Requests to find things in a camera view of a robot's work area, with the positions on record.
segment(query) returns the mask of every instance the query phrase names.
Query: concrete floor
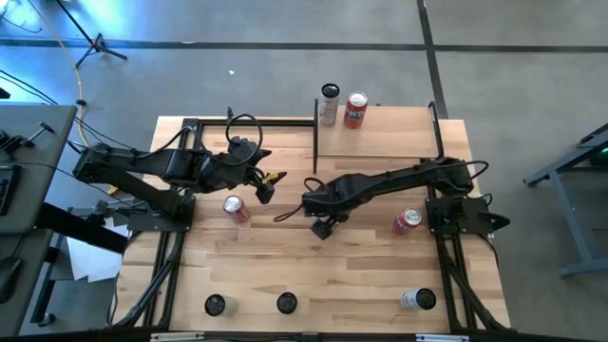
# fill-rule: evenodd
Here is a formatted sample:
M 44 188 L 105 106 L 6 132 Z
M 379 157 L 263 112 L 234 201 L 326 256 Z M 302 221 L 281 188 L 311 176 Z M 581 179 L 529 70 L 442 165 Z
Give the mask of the concrete floor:
M 415 0 L 68 4 L 89 32 L 101 30 L 109 39 L 422 42 Z M 64 38 L 81 38 L 53 2 L 42 8 Z M 427 8 L 437 44 L 608 45 L 603 20 L 608 3 L 600 0 L 427 0 Z M 7 16 L 31 29 L 41 27 L 25 5 Z M 24 34 L 0 24 L 0 36 L 48 38 L 49 33 Z M 79 57 L 83 50 L 70 52 Z M 86 121 L 138 148 L 149 146 L 160 115 L 222 115 L 227 105 L 255 115 L 310 115 L 312 98 L 326 82 L 340 84 L 344 92 L 363 90 L 371 102 L 384 105 L 425 105 L 432 99 L 424 52 L 120 52 L 129 60 L 98 54 L 81 67 L 91 106 Z M 480 183 L 494 195 L 492 210 L 512 220 L 495 240 L 512 326 L 608 339 L 608 272 L 558 277 L 560 266 L 578 260 L 574 243 L 548 184 L 530 190 L 521 182 L 605 124 L 608 54 L 438 53 L 438 63 L 449 117 L 465 119 L 473 156 L 490 162 Z M 62 104 L 76 99 L 74 76 L 58 48 L 0 47 L 0 68 Z M 14 94 L 16 101 L 34 100 L 16 89 Z M 78 139 L 75 130 L 72 138 Z M 75 154 L 66 151 L 60 167 L 70 170 L 74 161 Z M 68 207 L 92 205 L 99 197 L 57 175 L 47 200 Z M 110 282 L 60 284 L 50 304 L 58 321 L 44 329 L 24 324 L 22 333 L 102 327 L 110 297 Z

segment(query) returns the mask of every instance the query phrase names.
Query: white cable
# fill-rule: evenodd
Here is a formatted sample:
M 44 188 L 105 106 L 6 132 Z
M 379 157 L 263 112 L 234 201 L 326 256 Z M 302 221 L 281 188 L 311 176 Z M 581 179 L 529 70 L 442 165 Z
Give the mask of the white cable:
M 43 23 L 45 23 L 45 26 L 47 27 L 47 29 L 50 31 L 50 33 L 53 35 L 53 37 L 55 38 L 57 43 L 59 43 L 59 45 L 61 46 L 61 49 L 66 54 L 67 59 L 69 60 L 69 63 L 72 65 L 74 74 L 76 75 L 76 80 L 78 81 L 78 100 L 82 100 L 83 99 L 83 82 L 80 80 L 80 72 L 78 72 L 76 63 L 74 63 L 72 56 L 69 54 L 69 51 L 67 51 L 67 48 L 64 45 L 64 42 L 61 41 L 61 37 L 59 37 L 59 34 L 57 34 L 57 32 L 53 29 L 53 27 L 48 23 L 47 19 L 45 19 L 45 17 L 42 15 L 42 13 L 34 6 L 34 4 L 31 3 L 31 0 L 28 0 L 28 2 L 29 2 L 29 5 L 36 11 L 36 13 L 40 17 L 40 19 L 43 21 Z M 78 117 L 78 119 L 80 119 L 80 121 L 82 121 L 84 119 L 85 108 L 80 104 L 78 104 L 78 113 L 76 114 L 76 116 Z M 85 145 L 88 146 L 88 140 L 85 137 L 85 132 L 83 131 L 83 125 L 81 123 L 78 123 L 78 133 L 80 133 L 80 138 L 83 140 L 83 143 L 85 143 Z

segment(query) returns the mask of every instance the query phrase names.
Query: white paper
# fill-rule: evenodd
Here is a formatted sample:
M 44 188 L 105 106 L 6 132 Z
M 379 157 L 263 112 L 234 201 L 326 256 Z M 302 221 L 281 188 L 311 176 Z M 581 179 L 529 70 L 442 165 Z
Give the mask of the white paper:
M 128 235 L 126 225 L 114 227 L 114 219 L 106 218 L 106 229 L 124 237 Z M 121 270 L 123 256 L 68 237 L 67 247 L 74 280 L 88 276 L 88 282 L 115 277 Z

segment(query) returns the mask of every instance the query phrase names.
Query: can lid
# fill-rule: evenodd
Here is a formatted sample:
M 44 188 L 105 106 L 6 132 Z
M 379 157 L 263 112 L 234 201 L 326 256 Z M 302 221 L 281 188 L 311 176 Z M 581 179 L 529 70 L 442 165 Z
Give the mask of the can lid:
M 437 303 L 437 297 L 433 291 L 429 289 L 420 289 L 416 293 L 416 302 L 424 310 L 430 310 L 435 307 Z
M 224 201 L 224 210 L 229 213 L 234 213 L 240 208 L 241 200 L 237 196 L 229 196 Z
M 409 208 L 403 213 L 403 218 L 409 226 L 417 226 L 422 221 L 422 215 L 416 209 Z
M 366 105 L 368 103 L 368 97 L 361 91 L 355 91 L 349 96 L 351 104 L 356 106 Z
M 321 87 L 321 94 L 326 98 L 333 99 L 340 95 L 340 87 L 335 84 L 326 84 Z
M 276 300 L 276 307 L 282 314 L 291 314 L 297 307 L 297 298 L 295 294 L 283 293 Z
M 211 294 L 205 300 L 205 312 L 211 316 L 217 316 L 224 312 L 226 299 L 221 294 Z

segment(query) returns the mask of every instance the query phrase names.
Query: tripod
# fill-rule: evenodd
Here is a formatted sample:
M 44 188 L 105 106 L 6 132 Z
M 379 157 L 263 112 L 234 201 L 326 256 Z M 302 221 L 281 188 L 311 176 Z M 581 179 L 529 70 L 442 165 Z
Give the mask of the tripod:
M 61 0 L 55 0 L 55 2 L 57 2 L 57 4 L 61 7 L 61 9 L 67 14 L 67 17 L 69 17 L 69 20 L 71 20 L 72 23 L 74 23 L 76 28 L 83 34 L 83 36 L 87 39 L 87 41 L 89 43 L 88 50 L 85 52 L 85 55 L 83 55 L 83 57 L 81 57 L 81 59 L 78 60 L 78 63 L 76 63 L 76 67 L 79 67 L 80 64 L 85 60 L 85 58 L 92 54 L 91 51 L 93 51 L 93 49 L 95 50 L 95 52 L 93 52 L 93 53 L 105 52 L 105 53 L 111 54 L 112 56 L 116 56 L 118 58 L 126 60 L 125 55 L 118 53 L 116 51 L 113 51 L 105 46 L 105 40 L 101 33 L 97 34 L 95 41 L 91 40 L 91 38 L 86 34 L 85 30 L 78 24 L 76 19 L 74 19 L 74 17 L 69 13 L 69 11 L 66 9 L 64 4 L 62 4 Z

